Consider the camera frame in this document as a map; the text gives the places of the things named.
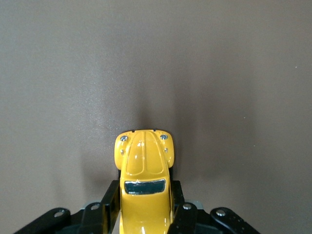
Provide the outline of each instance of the yellow toy car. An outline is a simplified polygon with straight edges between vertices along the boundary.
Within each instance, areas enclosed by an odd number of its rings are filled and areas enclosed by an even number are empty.
[[[173,139],[168,132],[137,130],[117,137],[120,234],[167,233],[174,212],[169,175],[174,160]]]

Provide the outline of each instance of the toy car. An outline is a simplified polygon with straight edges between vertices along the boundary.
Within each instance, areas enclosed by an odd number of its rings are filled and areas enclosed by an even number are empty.
[[[174,160],[173,139],[168,132],[137,130],[117,137],[120,234],[167,233],[174,213],[169,174]]]

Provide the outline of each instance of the dark tinted window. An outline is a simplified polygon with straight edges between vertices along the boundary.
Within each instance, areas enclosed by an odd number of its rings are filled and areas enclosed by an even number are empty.
[[[164,191],[166,180],[153,180],[148,182],[126,181],[126,193],[134,195],[155,194]]]

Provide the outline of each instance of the gray surface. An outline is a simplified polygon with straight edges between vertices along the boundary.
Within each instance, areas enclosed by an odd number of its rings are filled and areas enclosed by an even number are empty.
[[[123,131],[261,233],[312,233],[312,2],[1,1],[0,233],[116,178]]]

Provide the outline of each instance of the metal bolt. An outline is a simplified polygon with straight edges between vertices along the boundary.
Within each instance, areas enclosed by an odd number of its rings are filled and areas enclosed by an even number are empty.
[[[190,210],[192,208],[192,206],[188,203],[183,204],[183,209],[185,210]]]
[[[94,204],[93,206],[91,206],[91,211],[94,211],[98,208],[99,208],[99,204]]]
[[[217,211],[216,211],[216,214],[217,214],[218,216],[225,216],[224,210],[217,210]]]
[[[163,134],[163,135],[160,136],[160,139],[166,140],[166,139],[168,139],[168,136],[166,134]]]
[[[65,212],[65,210],[60,210],[59,212],[56,212],[56,213],[54,214],[54,218],[57,218],[57,217],[62,216],[62,215],[64,214],[64,212]]]
[[[127,136],[122,136],[122,137],[120,138],[121,141],[126,141],[127,139],[128,139]]]

